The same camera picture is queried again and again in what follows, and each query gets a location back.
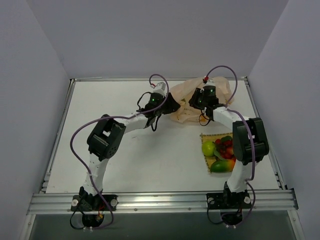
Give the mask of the translucent plastic bag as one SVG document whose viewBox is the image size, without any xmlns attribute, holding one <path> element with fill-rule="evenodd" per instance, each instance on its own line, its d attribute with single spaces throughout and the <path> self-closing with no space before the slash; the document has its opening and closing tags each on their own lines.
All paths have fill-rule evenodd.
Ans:
<svg viewBox="0 0 320 240">
<path fill-rule="evenodd" d="M 232 95 L 230 83 L 227 78 L 216 76 L 209 78 L 216 87 L 216 96 L 220 104 L 226 104 Z M 201 111 L 189 105 L 196 88 L 202 88 L 205 84 L 201 77 L 192 78 L 183 81 L 173 87 L 170 87 L 170 93 L 174 100 L 180 104 L 180 108 L 170 114 L 171 120 L 178 123 L 198 122 Z"/>
</svg>

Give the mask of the green fake pear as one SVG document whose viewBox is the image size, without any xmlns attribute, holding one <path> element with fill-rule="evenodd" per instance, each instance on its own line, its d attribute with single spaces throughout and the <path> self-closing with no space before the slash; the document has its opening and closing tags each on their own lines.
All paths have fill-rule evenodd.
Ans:
<svg viewBox="0 0 320 240">
<path fill-rule="evenodd" d="M 213 157 L 215 155 L 216 145 L 212 141 L 205 141 L 201 146 L 201 150 L 205 157 Z"/>
</svg>

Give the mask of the red fake fruit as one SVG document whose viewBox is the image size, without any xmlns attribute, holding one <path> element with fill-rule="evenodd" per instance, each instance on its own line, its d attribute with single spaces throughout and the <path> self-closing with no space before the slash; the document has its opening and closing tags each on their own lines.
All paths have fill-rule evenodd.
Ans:
<svg viewBox="0 0 320 240">
<path fill-rule="evenodd" d="M 236 161 L 233 150 L 233 138 L 230 135 L 217 138 L 214 142 L 214 156 L 218 161 Z"/>
</svg>

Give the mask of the orange fake fruit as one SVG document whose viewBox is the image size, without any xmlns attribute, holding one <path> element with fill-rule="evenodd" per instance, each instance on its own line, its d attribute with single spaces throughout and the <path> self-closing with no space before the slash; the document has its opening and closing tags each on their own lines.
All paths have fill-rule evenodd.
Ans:
<svg viewBox="0 0 320 240">
<path fill-rule="evenodd" d="M 210 166 L 210 172 L 211 173 L 229 173 L 232 172 L 235 166 L 235 161 L 229 159 L 226 161 L 223 160 L 218 160 L 215 161 L 211 166 Z"/>
</svg>

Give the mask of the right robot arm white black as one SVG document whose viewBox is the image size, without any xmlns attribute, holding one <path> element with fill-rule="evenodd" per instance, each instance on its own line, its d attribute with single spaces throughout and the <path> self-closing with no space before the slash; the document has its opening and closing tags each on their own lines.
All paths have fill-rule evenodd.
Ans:
<svg viewBox="0 0 320 240">
<path fill-rule="evenodd" d="M 196 88 L 189 105 L 205 111 L 210 121 L 218 122 L 232 130 L 235 166 L 226 181 L 226 190 L 222 193 L 223 203 L 234 206 L 240 201 L 240 193 L 247 190 L 249 181 L 255 178 L 256 164 L 269 153 L 269 143 L 263 120 L 249 118 L 236 110 L 219 103 L 216 87 L 206 85 Z"/>
</svg>

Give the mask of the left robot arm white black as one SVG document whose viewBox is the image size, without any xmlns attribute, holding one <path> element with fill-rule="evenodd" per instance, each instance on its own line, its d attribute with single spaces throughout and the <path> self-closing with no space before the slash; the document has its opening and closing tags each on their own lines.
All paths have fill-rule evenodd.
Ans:
<svg viewBox="0 0 320 240">
<path fill-rule="evenodd" d="M 98 193 L 103 190 L 103 178 L 109 160 L 116 154 L 125 134 L 146 129 L 162 115 L 176 112 L 181 105 L 176 102 L 171 93 L 164 96 L 152 92 L 145 107 L 137 110 L 135 114 L 127 116 L 110 116 L 104 114 L 97 122 L 87 138 L 90 156 L 84 184 L 79 190 L 83 197 L 83 204 L 90 210 L 100 206 L 101 197 Z"/>
</svg>

